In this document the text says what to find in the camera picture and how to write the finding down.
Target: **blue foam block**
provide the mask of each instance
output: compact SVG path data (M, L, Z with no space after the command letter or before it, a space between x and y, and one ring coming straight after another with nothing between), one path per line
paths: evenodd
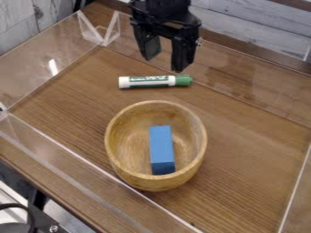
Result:
M175 172L171 127L150 127L151 167L154 175Z

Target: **marker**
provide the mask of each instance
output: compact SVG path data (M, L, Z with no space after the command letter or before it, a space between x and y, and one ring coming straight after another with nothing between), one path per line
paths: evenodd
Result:
M190 86L194 82L189 75L182 76L122 76L119 77L121 88Z

